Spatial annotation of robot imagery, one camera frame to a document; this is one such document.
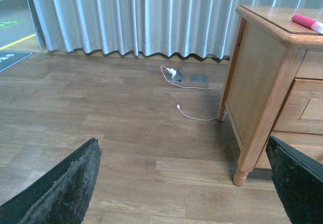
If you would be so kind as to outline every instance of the desk top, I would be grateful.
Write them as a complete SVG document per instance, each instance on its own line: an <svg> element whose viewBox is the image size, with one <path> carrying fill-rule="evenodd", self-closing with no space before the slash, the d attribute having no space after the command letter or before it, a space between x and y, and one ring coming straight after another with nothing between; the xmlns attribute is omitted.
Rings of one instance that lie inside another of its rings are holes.
<svg viewBox="0 0 323 224"><path fill-rule="evenodd" d="M323 49L323 34L307 29L291 20L294 14L300 14L323 22L323 10L238 6L236 11L242 18L271 34L281 44L307 49Z"/></svg>

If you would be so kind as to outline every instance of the wooden desk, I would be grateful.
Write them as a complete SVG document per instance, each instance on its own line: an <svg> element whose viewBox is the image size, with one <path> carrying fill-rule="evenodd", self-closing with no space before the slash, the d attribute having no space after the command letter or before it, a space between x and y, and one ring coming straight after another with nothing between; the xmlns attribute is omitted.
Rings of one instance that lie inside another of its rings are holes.
<svg viewBox="0 0 323 224"><path fill-rule="evenodd" d="M274 135L323 162L323 35L291 21L323 21L323 10L239 6L218 120L229 115L241 153L233 182L270 167L264 148Z"/></svg>

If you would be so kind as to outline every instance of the marker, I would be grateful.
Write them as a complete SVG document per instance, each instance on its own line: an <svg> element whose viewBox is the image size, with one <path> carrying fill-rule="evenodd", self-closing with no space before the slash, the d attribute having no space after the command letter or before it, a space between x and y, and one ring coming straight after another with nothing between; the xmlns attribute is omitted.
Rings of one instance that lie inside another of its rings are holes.
<svg viewBox="0 0 323 224"><path fill-rule="evenodd" d="M323 34L323 23L319 21L313 20L305 16L301 16L299 14L294 15L292 17L292 21L308 29L312 29L313 31Z"/></svg>

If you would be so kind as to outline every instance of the green floor sign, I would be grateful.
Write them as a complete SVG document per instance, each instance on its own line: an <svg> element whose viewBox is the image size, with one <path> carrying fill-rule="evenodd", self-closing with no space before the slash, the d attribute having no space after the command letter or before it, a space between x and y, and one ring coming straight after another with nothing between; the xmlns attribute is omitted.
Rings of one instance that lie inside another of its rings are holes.
<svg viewBox="0 0 323 224"><path fill-rule="evenodd" d="M0 21L0 29L9 27L9 26L14 26L16 24L22 23L25 21L17 21L17 20L5 20L5 21Z"/></svg>

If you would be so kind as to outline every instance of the curtain fold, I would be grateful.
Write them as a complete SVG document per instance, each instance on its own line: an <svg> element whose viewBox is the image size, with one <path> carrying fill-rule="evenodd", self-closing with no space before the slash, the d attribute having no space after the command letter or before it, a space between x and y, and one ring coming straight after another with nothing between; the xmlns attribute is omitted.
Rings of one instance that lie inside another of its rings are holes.
<svg viewBox="0 0 323 224"><path fill-rule="evenodd" d="M244 5L322 9L323 0L28 0L40 45L86 53L230 56Z"/></svg>

